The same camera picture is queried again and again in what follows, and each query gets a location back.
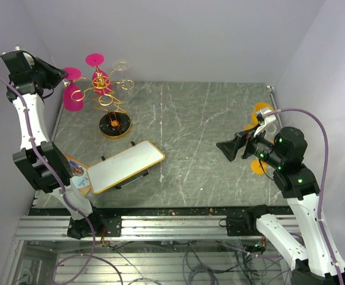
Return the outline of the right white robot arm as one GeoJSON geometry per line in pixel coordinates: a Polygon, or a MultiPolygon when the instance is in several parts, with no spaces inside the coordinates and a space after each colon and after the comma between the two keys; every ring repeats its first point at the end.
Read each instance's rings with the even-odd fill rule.
{"type": "Polygon", "coordinates": [[[216,146],[230,162],[238,149],[244,148],[242,159],[255,156],[274,169],[274,183],[287,200],[304,243],[300,244],[266,205],[248,209],[245,230],[251,235],[264,235],[274,245],[290,265],[296,284],[345,284],[345,261],[330,237],[326,221],[319,216],[318,182],[302,162],[308,146],[302,131],[284,127],[270,142],[252,128],[216,146]]]}

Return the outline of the magenta wine glass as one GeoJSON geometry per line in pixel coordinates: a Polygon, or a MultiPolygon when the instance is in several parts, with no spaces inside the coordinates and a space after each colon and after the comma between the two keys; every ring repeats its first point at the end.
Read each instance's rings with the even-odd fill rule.
{"type": "Polygon", "coordinates": [[[76,85],[76,81],[82,79],[82,72],[75,67],[66,67],[67,72],[65,79],[69,83],[63,92],[63,106],[67,111],[79,112],[84,107],[84,94],[76,85]]]}
{"type": "Polygon", "coordinates": [[[86,64],[95,68],[92,75],[93,90],[98,96],[103,96],[110,92],[110,78],[100,69],[102,63],[104,63],[105,57],[100,53],[92,53],[86,57],[86,64]]]}

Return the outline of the clear wine glass front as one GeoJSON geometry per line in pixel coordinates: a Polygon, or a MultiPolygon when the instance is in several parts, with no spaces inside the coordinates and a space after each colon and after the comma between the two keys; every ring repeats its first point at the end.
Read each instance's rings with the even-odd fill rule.
{"type": "Polygon", "coordinates": [[[271,125],[266,127],[264,138],[266,140],[268,140],[269,142],[273,142],[274,141],[274,137],[276,136],[276,133],[277,133],[276,124],[272,123],[271,125]]]}

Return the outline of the yellow wine glass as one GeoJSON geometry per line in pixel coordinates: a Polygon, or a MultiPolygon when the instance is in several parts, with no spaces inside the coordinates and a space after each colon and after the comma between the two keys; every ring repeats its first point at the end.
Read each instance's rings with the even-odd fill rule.
{"type": "Polygon", "coordinates": [[[255,159],[251,162],[251,170],[257,175],[263,175],[268,169],[268,164],[263,161],[255,159]]]}
{"type": "Polygon", "coordinates": [[[252,129],[253,127],[255,127],[259,124],[258,115],[266,108],[268,108],[270,110],[274,110],[274,108],[270,104],[265,103],[265,102],[257,103],[254,106],[254,110],[253,110],[252,115],[251,115],[251,124],[246,125],[244,127],[245,131],[248,129],[252,129]]]}

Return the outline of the magenta wine glass front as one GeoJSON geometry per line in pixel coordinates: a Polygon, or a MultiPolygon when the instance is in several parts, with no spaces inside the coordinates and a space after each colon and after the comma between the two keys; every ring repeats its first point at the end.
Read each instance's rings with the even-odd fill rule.
{"type": "Polygon", "coordinates": [[[69,83],[63,92],[63,106],[67,111],[79,112],[84,107],[84,94],[76,85],[76,81],[82,79],[82,72],[75,67],[66,67],[67,72],[65,79],[69,83]]]}

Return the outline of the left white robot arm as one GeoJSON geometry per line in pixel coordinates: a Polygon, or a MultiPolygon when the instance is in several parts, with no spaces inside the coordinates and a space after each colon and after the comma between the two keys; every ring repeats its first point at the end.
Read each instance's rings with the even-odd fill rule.
{"type": "Polygon", "coordinates": [[[44,90],[53,90],[67,71],[23,50],[5,53],[2,60],[10,72],[7,98],[18,113],[22,135],[14,164],[34,189],[55,197],[69,211],[69,237],[101,234],[103,220],[72,182],[69,161],[46,133],[44,90]]]}

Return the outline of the clear wine glass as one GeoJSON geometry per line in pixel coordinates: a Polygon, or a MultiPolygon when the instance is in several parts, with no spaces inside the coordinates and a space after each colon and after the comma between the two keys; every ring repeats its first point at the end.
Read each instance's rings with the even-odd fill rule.
{"type": "Polygon", "coordinates": [[[135,85],[134,82],[127,76],[129,68],[130,64],[125,60],[118,60],[113,64],[113,71],[115,74],[117,74],[116,85],[123,92],[131,91],[135,85]]]}
{"type": "Polygon", "coordinates": [[[276,133],[277,133],[276,124],[272,123],[271,125],[266,127],[264,138],[266,140],[268,140],[269,142],[273,142],[274,141],[274,137],[276,136],[276,133]]]}

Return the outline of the yellow wine glass front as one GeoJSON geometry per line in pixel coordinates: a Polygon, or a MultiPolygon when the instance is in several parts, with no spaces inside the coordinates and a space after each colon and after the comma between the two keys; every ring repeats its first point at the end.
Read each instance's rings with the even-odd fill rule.
{"type": "Polygon", "coordinates": [[[270,104],[265,103],[265,102],[257,103],[254,106],[254,110],[253,110],[252,115],[251,115],[251,124],[246,125],[244,127],[245,131],[248,129],[252,129],[253,127],[255,127],[259,124],[258,115],[266,108],[268,108],[270,110],[274,110],[274,108],[270,104]]]}

